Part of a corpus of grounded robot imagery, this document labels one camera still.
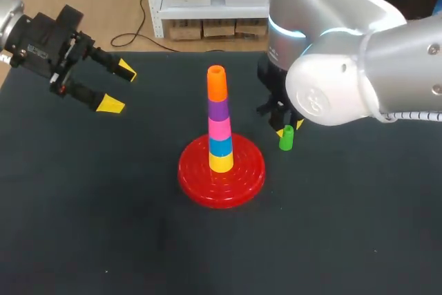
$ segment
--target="white shelf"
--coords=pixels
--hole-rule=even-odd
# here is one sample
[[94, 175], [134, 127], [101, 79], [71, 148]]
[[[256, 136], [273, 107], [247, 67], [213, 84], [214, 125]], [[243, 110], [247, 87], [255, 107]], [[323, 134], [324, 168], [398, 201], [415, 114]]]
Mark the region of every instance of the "white shelf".
[[269, 16], [269, 6], [226, 6], [224, 0], [212, 0], [211, 6], [170, 7], [162, 0], [160, 19], [255, 19]]
[[232, 7], [224, 0], [212, 0], [211, 6], [170, 7], [163, 0], [148, 0], [155, 36], [164, 37], [164, 19], [254, 19], [267, 18], [269, 6]]

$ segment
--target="red base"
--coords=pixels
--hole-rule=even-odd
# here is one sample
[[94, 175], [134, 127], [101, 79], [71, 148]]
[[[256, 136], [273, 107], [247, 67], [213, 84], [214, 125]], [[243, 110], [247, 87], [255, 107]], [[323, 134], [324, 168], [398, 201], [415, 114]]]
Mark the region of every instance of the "red base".
[[205, 207], [227, 209], [252, 199], [265, 180], [265, 164], [254, 143], [233, 134], [233, 168], [216, 173], [209, 167], [209, 136], [190, 143], [180, 157], [178, 180], [184, 192]]

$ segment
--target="purple ring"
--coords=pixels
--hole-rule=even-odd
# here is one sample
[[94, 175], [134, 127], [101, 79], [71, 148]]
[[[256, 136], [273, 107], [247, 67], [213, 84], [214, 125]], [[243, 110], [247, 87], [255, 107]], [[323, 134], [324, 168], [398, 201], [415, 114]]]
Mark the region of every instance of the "purple ring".
[[209, 100], [209, 118], [213, 121], [224, 121], [229, 117], [229, 101], [226, 98], [222, 102]]

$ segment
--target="yellow ring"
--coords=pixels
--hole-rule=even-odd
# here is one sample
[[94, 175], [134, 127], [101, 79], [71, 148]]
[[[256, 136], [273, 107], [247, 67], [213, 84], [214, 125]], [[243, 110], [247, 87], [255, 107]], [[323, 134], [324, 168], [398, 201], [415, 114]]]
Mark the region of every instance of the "yellow ring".
[[209, 152], [210, 169], [216, 173], [226, 173], [233, 167], [233, 152], [224, 156], [216, 157]]

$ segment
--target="robotic arm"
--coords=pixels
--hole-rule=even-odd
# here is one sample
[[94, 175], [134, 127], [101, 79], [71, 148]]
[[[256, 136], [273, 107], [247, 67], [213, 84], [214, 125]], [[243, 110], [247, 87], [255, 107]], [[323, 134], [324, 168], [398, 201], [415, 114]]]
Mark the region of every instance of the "robotic arm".
[[66, 5], [56, 20], [42, 13], [31, 19], [23, 8], [20, 0], [0, 0], [0, 52], [12, 54], [0, 55], [0, 60], [46, 78], [50, 91], [60, 97], [71, 95], [93, 111], [120, 113], [123, 103], [92, 91], [71, 75], [73, 66], [87, 57], [126, 81], [137, 75], [123, 59], [94, 47], [93, 39], [77, 32], [83, 14]]
[[276, 131], [307, 118], [442, 121], [442, 17], [407, 23], [384, 0], [270, 0], [258, 108]]

